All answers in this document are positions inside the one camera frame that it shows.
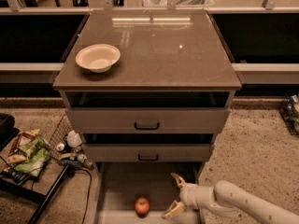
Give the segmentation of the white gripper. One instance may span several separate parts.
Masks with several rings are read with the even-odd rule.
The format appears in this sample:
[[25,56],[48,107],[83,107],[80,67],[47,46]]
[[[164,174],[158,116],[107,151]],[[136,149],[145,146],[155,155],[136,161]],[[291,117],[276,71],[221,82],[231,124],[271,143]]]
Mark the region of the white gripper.
[[178,174],[171,173],[180,188],[179,198],[181,202],[173,201],[169,208],[163,213],[164,219],[177,217],[186,210],[186,206],[192,209],[198,209],[199,205],[196,201],[198,197],[198,188],[196,184],[186,183],[186,181]]

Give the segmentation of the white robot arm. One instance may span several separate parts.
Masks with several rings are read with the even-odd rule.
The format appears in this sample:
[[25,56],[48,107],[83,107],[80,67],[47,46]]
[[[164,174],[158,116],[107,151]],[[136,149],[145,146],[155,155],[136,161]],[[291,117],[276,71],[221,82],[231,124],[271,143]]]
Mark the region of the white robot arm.
[[180,189],[180,201],[173,201],[163,218],[170,219],[188,208],[206,209],[220,217],[237,217],[241,210],[260,224],[299,224],[299,216],[258,198],[228,181],[219,181],[214,187],[187,183],[180,175],[172,173]]

